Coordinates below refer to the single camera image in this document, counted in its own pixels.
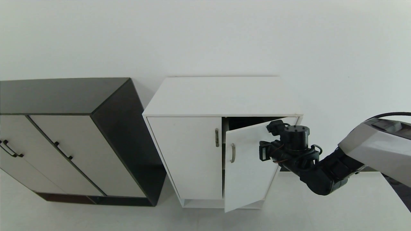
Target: black cabinet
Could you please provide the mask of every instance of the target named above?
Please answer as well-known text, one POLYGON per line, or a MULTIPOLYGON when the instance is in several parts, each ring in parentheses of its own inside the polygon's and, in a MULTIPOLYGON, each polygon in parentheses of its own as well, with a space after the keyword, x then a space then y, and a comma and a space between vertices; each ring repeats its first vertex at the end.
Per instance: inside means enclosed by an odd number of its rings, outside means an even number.
POLYGON ((166 172, 142 112, 130 78, 0 81, 0 167, 48 201, 155 206, 166 172))

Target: cabinet handle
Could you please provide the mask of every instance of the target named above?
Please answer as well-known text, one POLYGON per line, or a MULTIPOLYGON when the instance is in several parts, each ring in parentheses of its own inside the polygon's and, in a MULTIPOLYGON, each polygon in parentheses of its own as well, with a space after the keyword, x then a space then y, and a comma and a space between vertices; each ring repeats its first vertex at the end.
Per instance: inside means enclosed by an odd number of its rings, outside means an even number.
POLYGON ((54 142, 55 147, 56 147, 59 151, 61 151, 61 153, 63 153, 64 156, 67 157, 67 159, 72 160, 72 159, 73 159, 73 156, 67 156, 66 153, 64 153, 64 152, 61 150, 61 148, 58 147, 59 144, 60 144, 60 143, 57 142, 57 141, 54 142))
POLYGON ((218 148, 220 146, 220 143, 218 141, 218 128, 216 128, 214 131, 215 131, 215 146, 218 148))
POLYGON ((232 143, 232 144, 231 144, 231 148, 233 149, 233 155, 232 155, 232 157, 231 157, 230 162, 231 162, 231 163, 234 163, 234 161, 236 160, 236 145, 232 143))
POLYGON ((22 154, 17 154, 15 151, 13 151, 13 149, 11 149, 11 148, 7 145, 8 143, 9 143, 8 140, 4 140, 4 141, 3 141, 3 144, 6 145, 6 147, 7 147, 12 153, 14 153, 14 155, 11 155, 9 152, 7 152, 7 153, 9 153, 12 157, 16 157, 16 156, 18 156, 18 157, 23 157, 23 156, 24 156, 23 153, 22 153, 22 154))
MULTIPOLYGON (((5 152, 7 152, 7 150, 3 146, 0 145, 0 148, 3 149, 5 152)), ((11 155, 12 157, 17 157, 17 154, 12 155, 9 152, 7 152, 7 154, 11 155)))

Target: cabinet door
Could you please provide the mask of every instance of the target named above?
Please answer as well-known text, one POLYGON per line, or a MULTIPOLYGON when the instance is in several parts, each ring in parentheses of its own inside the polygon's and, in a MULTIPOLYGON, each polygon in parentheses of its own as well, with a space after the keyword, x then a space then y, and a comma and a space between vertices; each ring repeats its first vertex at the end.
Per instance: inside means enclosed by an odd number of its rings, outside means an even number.
POLYGON ((146 197, 87 115, 33 115, 33 121, 108 196, 146 197))
POLYGON ((102 194, 23 115, 2 115, 2 137, 35 169, 68 194, 102 194))
MULTIPOLYGON (((291 125, 297 123, 297 117, 281 120, 291 125)), ((226 132, 225 212, 263 200, 267 194, 278 164, 260 160, 259 142, 279 139, 267 132, 266 126, 269 123, 226 132), (235 159, 231 163, 233 152, 235 159)))
MULTIPOLYGON (((1 141, 5 139, 2 137, 4 125, 1 124, 2 131, 0 135, 1 141)), ((16 179, 18 182, 26 186, 27 188, 36 192, 47 192, 47 193, 61 193, 65 192, 61 188, 57 187, 53 182, 51 182, 47 177, 42 175, 33 166, 31 166, 27 161, 21 157, 12 157, 4 149, 0 149, 0 168, 3 169, 7 174, 16 179)))
POLYGON ((222 199, 221 117, 148 117, 148 122, 180 198, 222 199))

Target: bottom shelf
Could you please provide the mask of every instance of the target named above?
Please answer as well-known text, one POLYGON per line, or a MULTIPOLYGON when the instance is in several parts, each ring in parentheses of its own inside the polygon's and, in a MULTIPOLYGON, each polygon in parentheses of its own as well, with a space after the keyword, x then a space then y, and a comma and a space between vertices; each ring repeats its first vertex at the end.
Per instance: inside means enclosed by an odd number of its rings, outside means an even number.
MULTIPOLYGON (((240 209, 261 209, 264 201, 257 201, 240 209)), ((224 200, 185 199, 183 208, 224 208, 224 200)))
POLYGON ((36 192, 36 194, 42 197, 46 201, 77 203, 77 204, 95 204, 87 196, 51 194, 51 193, 42 193, 42 192, 36 192))
POLYGON ((110 206, 149 206, 154 205, 144 197, 121 197, 121 196, 84 196, 69 194, 53 194, 35 192, 46 201, 77 203, 90 205, 110 205, 110 206))

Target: white wall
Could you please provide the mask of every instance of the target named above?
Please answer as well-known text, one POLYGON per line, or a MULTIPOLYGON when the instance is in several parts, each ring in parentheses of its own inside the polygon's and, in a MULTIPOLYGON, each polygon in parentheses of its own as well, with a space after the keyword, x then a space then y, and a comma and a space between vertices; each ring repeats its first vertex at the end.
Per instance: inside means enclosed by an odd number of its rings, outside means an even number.
POLYGON ((129 76, 146 106, 166 76, 280 75, 328 153, 368 117, 411 111, 410 12, 410 1, 2 2, 0 79, 129 76))

